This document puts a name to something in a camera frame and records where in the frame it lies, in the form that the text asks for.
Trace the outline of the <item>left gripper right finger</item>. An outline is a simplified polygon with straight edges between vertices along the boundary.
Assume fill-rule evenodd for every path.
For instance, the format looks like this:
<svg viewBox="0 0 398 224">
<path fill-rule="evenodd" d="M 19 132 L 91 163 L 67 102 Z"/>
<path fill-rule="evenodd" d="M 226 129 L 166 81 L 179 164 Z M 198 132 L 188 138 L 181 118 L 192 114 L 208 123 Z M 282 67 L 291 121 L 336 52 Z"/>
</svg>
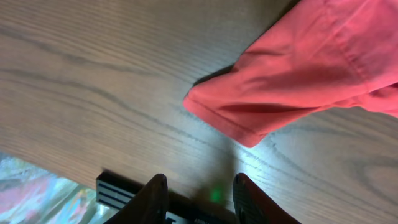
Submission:
<svg viewBox="0 0 398 224">
<path fill-rule="evenodd" d="M 240 224 L 300 224 L 243 173 L 234 177 L 233 203 Z"/>
</svg>

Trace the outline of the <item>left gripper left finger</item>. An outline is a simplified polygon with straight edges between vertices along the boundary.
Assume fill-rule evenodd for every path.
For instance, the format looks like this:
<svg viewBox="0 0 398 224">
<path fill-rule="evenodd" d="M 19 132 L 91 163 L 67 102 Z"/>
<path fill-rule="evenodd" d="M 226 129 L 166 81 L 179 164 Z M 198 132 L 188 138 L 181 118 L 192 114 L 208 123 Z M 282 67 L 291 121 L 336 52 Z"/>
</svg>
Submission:
<svg viewBox="0 0 398 224">
<path fill-rule="evenodd" d="M 156 174 L 139 193 L 104 224 L 166 224 L 167 178 Z"/>
</svg>

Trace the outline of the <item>coral red t-shirt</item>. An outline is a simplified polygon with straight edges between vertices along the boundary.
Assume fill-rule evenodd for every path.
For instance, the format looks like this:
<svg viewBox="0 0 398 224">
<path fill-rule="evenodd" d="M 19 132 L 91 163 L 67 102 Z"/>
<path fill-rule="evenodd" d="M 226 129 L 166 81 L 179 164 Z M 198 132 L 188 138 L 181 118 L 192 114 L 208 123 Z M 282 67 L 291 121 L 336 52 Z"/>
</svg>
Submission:
<svg viewBox="0 0 398 224">
<path fill-rule="evenodd" d="M 183 105 L 246 147 L 333 107 L 397 116 L 397 1 L 300 1 Z"/>
</svg>

